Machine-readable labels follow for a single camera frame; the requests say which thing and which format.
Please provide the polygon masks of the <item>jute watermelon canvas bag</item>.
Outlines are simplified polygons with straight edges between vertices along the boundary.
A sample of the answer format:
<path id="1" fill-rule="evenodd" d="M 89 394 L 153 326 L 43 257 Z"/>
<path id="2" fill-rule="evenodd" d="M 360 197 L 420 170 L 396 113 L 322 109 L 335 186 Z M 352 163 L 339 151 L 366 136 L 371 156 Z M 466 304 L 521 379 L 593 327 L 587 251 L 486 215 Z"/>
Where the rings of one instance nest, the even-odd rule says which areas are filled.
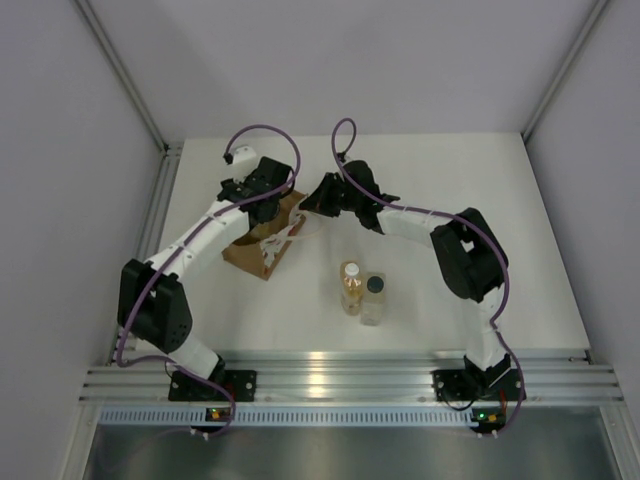
<path id="1" fill-rule="evenodd" d="M 300 209 L 307 197 L 308 194 L 294 191 L 281 199 L 276 217 L 235 240 L 223 251 L 223 259 L 246 273 L 268 280 L 292 243 L 313 238 L 324 228 L 318 215 Z"/>

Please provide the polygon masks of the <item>white cap bottle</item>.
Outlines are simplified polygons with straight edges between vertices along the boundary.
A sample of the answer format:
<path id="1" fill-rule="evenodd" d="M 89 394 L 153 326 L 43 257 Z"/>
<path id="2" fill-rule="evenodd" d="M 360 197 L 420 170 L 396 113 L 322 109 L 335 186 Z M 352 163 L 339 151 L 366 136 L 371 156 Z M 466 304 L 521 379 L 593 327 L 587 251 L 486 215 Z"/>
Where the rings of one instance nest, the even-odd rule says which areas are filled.
<path id="1" fill-rule="evenodd" d="M 341 305 L 346 314 L 360 313 L 364 295 L 363 275 L 359 265 L 353 261 L 343 262 L 340 268 Z"/>

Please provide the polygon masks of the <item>clear bottle dark cap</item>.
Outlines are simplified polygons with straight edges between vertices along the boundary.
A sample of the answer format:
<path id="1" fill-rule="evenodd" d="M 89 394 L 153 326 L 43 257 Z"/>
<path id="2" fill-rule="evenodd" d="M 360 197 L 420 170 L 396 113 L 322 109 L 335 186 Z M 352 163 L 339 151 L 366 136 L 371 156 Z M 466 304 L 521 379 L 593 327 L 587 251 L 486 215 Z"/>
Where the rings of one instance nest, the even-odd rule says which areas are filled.
<path id="1" fill-rule="evenodd" d="M 381 272 L 369 272 L 364 282 L 361 301 L 360 320 L 367 326 L 380 324 L 386 305 L 386 275 Z"/>

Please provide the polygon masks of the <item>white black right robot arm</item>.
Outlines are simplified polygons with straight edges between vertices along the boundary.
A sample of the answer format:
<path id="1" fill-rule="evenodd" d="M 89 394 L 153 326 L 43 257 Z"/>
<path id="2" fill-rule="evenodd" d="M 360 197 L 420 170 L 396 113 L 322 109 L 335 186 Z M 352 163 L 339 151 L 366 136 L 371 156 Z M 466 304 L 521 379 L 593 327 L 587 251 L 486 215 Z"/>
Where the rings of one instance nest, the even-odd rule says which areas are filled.
<path id="1" fill-rule="evenodd" d="M 498 324 L 508 259 L 478 210 L 429 212 L 401 207 L 399 199 L 380 190 L 365 161 L 354 160 L 327 173 L 300 209 L 331 218 L 352 212 L 367 230 L 431 247 L 445 285 L 465 305 L 467 340 L 464 367 L 442 381 L 437 395 L 446 402 L 495 397 L 512 372 Z"/>

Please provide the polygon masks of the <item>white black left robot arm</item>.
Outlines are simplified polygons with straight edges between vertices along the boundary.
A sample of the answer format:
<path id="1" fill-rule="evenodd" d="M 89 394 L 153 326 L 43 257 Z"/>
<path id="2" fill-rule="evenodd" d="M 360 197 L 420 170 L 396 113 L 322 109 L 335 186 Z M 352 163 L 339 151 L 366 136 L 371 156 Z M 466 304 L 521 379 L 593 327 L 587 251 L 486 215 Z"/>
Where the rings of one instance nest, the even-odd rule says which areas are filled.
<path id="1" fill-rule="evenodd" d="M 121 271 L 115 362 L 133 366 L 124 357 L 128 336 L 151 344 L 158 351 L 153 360 L 174 367 L 182 401 L 233 398 L 225 390 L 224 359 L 194 332 L 186 281 L 252 228 L 273 220 L 299 172 L 298 166 L 269 157 L 226 153 L 224 158 L 234 172 L 204 215 L 164 250 L 144 261 L 132 259 Z"/>

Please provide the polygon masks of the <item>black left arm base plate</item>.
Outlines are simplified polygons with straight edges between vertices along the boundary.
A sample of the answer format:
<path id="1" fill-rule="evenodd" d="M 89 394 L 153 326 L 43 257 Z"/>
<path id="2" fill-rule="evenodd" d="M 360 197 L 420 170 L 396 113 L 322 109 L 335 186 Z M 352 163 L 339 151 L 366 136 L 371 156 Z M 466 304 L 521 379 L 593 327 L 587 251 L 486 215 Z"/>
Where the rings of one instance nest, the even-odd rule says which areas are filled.
<path id="1" fill-rule="evenodd" d="M 255 370 L 227 370 L 219 385 L 236 402 L 253 402 L 257 386 Z M 215 402 L 225 401 L 226 397 L 216 389 L 194 380 L 180 371 L 174 371 L 168 392 L 172 402 Z"/>

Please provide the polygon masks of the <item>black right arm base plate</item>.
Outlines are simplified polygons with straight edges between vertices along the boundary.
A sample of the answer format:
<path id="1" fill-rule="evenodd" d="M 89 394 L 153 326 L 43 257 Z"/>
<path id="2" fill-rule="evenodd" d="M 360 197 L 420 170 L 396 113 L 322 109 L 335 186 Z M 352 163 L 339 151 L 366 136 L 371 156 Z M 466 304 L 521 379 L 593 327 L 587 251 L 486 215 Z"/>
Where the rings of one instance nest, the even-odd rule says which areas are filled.
<path id="1" fill-rule="evenodd" d="M 518 400 L 522 381 L 515 369 L 509 370 L 492 386 L 482 386 L 463 369 L 441 369 L 432 374 L 436 398 L 441 402 L 469 403 L 471 401 Z"/>

